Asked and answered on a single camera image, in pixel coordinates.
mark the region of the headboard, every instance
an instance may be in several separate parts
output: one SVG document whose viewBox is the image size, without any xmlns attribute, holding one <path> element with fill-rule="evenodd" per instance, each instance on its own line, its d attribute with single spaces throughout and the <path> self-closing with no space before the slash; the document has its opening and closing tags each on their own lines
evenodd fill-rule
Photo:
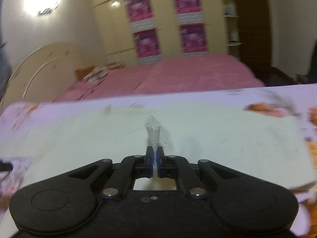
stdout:
<svg viewBox="0 0 317 238">
<path fill-rule="evenodd" d="M 0 111 L 19 101 L 53 101 L 75 82 L 75 69 L 91 65 L 101 66 L 101 61 L 88 49 L 73 42 L 40 47 L 13 72 L 0 103 Z"/>
</svg>

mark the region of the wooden door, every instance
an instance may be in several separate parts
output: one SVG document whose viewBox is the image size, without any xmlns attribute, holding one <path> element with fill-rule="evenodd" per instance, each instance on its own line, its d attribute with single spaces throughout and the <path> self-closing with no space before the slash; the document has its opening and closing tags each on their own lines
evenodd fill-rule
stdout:
<svg viewBox="0 0 317 238">
<path fill-rule="evenodd" d="M 271 67 L 271 26 L 267 0 L 235 0 L 240 17 L 240 58 L 258 78 Z"/>
</svg>

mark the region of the pink bedspread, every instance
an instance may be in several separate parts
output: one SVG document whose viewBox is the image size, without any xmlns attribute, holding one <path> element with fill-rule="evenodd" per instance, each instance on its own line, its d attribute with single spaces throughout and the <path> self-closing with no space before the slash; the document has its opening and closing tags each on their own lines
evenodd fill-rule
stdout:
<svg viewBox="0 0 317 238">
<path fill-rule="evenodd" d="M 55 101 L 262 86 L 251 70 L 234 56 L 199 55 L 124 68 L 97 83 L 76 82 Z"/>
</svg>

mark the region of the wall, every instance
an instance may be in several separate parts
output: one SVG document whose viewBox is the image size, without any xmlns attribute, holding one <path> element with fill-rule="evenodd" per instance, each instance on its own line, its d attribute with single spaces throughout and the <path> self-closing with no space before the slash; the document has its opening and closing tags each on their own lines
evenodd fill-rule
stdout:
<svg viewBox="0 0 317 238">
<path fill-rule="evenodd" d="M 114 1 L 119 1 L 121 6 L 111 7 Z M 226 54 L 227 33 L 222 0 L 200 1 L 209 53 Z M 92 3 L 107 60 L 123 60 L 128 66 L 137 65 L 139 62 L 124 0 L 92 0 Z M 150 0 L 150 3 L 162 58 L 182 56 L 174 0 Z"/>
<path fill-rule="evenodd" d="M 307 74 L 317 39 L 317 0 L 269 0 L 272 66 L 291 77 Z"/>
<path fill-rule="evenodd" d="M 50 15 L 29 15 L 24 0 L 4 0 L 3 41 L 13 68 L 33 50 L 57 41 L 73 41 L 102 56 L 102 44 L 90 0 L 61 0 Z"/>
</svg>

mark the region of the white wall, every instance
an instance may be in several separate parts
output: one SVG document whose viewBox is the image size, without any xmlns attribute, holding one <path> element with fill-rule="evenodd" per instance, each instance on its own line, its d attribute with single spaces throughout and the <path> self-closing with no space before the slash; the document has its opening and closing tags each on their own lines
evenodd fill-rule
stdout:
<svg viewBox="0 0 317 238">
<path fill-rule="evenodd" d="M 291 77 L 307 74 L 317 39 L 317 0 L 269 0 L 272 66 Z"/>
<path fill-rule="evenodd" d="M 74 41 L 102 57 L 102 44 L 90 0 L 61 0 L 50 15 L 29 15 L 24 0 L 4 0 L 3 41 L 13 68 L 33 50 L 57 41 Z"/>
</svg>

